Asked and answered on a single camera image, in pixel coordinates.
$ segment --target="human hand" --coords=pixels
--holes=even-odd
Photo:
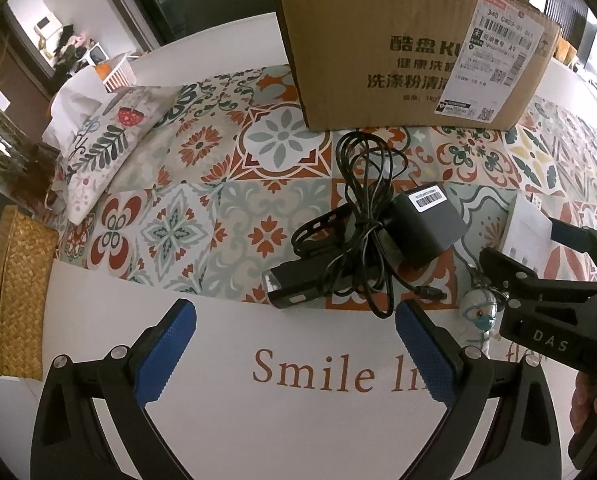
[[[591,390],[591,380],[589,376],[579,372],[576,376],[576,389],[571,398],[571,411],[569,412],[569,421],[574,429],[574,433],[578,433],[592,410],[592,402],[589,398]],[[593,402],[593,409],[597,413],[597,397]]]

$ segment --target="blue gripper pad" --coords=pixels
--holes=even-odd
[[[403,301],[396,307],[396,332],[411,355],[432,399],[450,409],[456,400],[454,371],[421,320]]]
[[[196,308],[191,301],[186,301],[137,370],[134,398],[142,410],[147,402],[158,400],[163,393],[195,330]]]

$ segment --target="cardboard box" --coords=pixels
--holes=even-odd
[[[560,27],[524,0],[277,0],[313,130],[520,119]]]

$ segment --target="white table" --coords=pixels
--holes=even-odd
[[[164,46],[134,61],[133,69],[139,84],[166,86],[286,62],[275,15],[267,14]],[[559,63],[550,63],[537,93],[597,127],[597,99]],[[54,262],[45,318],[45,369],[60,353],[74,360],[96,359],[117,344],[132,343],[178,297]],[[404,351],[391,322],[364,312],[278,311],[190,299],[199,311],[198,333],[162,402],[148,408],[195,478],[398,478],[441,416],[442,406],[430,401],[420,386],[407,397],[389,395],[393,377],[388,368]],[[450,315],[439,312],[433,318],[443,324],[443,316]],[[261,348],[274,348],[275,363],[285,359],[311,363],[315,369],[325,366],[326,355],[347,352],[355,369],[374,367],[376,387],[367,394],[323,397],[328,394],[258,383],[252,374],[262,372],[254,361]],[[569,474],[566,444],[571,437],[568,412],[575,372],[554,362],[545,369],[561,431],[564,474]],[[0,380],[0,453],[21,478],[26,478],[41,389],[36,381]],[[185,408],[177,410],[180,404]],[[462,471],[469,469],[480,448],[494,405],[495,401],[488,404],[478,430],[481,440],[470,446]],[[288,406],[289,418],[282,415]],[[119,463],[133,472],[108,413],[100,403],[98,408]],[[270,416],[275,410],[277,415]],[[304,456],[297,457],[298,449],[305,451]]]

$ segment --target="white cloth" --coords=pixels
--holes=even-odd
[[[83,68],[61,87],[51,106],[52,120],[43,133],[43,141],[69,155],[69,147],[83,123],[104,102],[108,94],[93,66]]]

